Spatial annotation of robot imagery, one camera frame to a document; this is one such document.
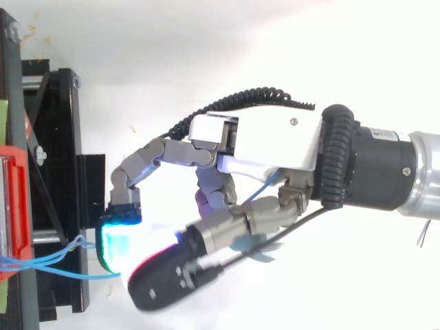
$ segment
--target red holder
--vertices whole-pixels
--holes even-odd
[[[15,259],[32,258],[32,241],[29,215],[28,196],[28,153],[15,146],[0,146],[0,166],[3,166],[4,208],[0,207],[0,221],[7,248],[7,255]],[[0,282],[11,277],[16,272],[0,272]]]

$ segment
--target blue light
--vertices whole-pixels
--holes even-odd
[[[107,223],[101,228],[102,258],[109,270],[120,273],[126,263],[133,236],[140,224]]]

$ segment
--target red part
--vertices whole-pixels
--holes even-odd
[[[28,153],[15,146],[0,146],[0,157],[8,159],[8,185],[12,256],[32,259],[32,241],[28,195]],[[15,272],[0,272],[3,281]]]

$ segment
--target black metal frame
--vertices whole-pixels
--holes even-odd
[[[35,245],[38,257],[59,251],[77,234],[94,228],[104,214],[105,156],[81,155],[76,74],[71,69],[50,71],[48,60],[21,61],[19,43],[6,38],[13,21],[0,9],[0,100],[9,101],[7,141],[28,149],[33,229],[55,229],[60,238],[60,243]],[[22,74],[43,76],[39,89],[23,92]],[[27,138],[25,112],[32,127]],[[42,166],[36,161],[38,146],[47,153]],[[86,252],[70,252],[56,268],[87,274]],[[89,305],[84,280],[30,270],[14,275],[8,285],[0,329],[38,329],[39,321],[56,319],[57,306],[71,305],[77,313]]]
[[[0,100],[8,101],[7,143],[26,150],[20,45],[6,37],[12,22],[15,20],[0,8]],[[37,330],[37,304],[35,271],[10,277],[8,308],[6,314],[0,314],[0,329]]]
[[[23,61],[26,65],[38,61]],[[34,230],[55,228],[60,243],[35,245],[35,256],[60,250],[67,241],[94,223],[104,214],[105,156],[81,155],[78,89],[76,74],[71,69],[49,71],[42,67],[32,75],[43,76],[38,90],[24,91],[29,121],[33,132],[27,141],[30,155],[32,216]],[[42,146],[47,159],[37,164],[35,148]],[[70,252],[57,263],[61,270],[87,274],[87,254],[83,249]],[[38,272],[38,304],[40,321],[56,319],[56,307],[71,305],[72,312],[86,310],[89,305],[89,283],[49,273]]]

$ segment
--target black cable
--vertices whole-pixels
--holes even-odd
[[[419,246],[419,248],[424,246],[426,232],[428,231],[428,227],[430,224],[431,224],[431,220],[427,220],[427,222],[425,222],[425,225],[423,226],[423,229],[421,230],[419,239],[417,240],[417,245]]]
[[[160,138],[182,140],[189,134],[191,122],[197,115],[202,115],[209,111],[231,111],[256,105],[281,105],[284,107],[304,110],[315,109],[314,104],[293,101],[291,96],[288,93],[285,93],[282,89],[276,89],[274,87],[246,89],[245,91],[229,95],[227,98],[222,98],[209,104],[203,109],[193,112],[188,117],[174,125],[168,133],[161,135]]]
[[[354,117],[349,108],[334,104],[322,112],[322,119],[329,127],[324,142],[321,166],[321,205],[329,210],[343,207],[343,186],[349,153]]]
[[[268,239],[265,242],[262,242],[261,244],[255,245],[252,249],[250,249],[247,252],[243,252],[240,253],[238,256],[230,259],[229,261],[227,261],[226,263],[224,263],[223,269],[226,269],[232,265],[235,265],[236,263],[242,261],[243,259],[246,259],[247,257],[256,254],[257,252],[260,252],[262,249],[266,248],[268,245],[278,241],[279,239],[283,238],[284,236],[290,234],[291,232],[293,232],[295,229],[298,229],[300,226],[302,226],[303,224],[305,224],[306,222],[309,222],[312,219],[315,219],[316,217],[323,215],[325,212],[329,211],[326,208],[321,208],[309,215],[307,215],[306,217],[303,217],[300,221],[295,222],[294,224],[290,225],[289,227],[287,227],[286,229],[284,229],[282,232],[280,232],[279,234],[275,235],[274,237],[272,237],[271,239]]]

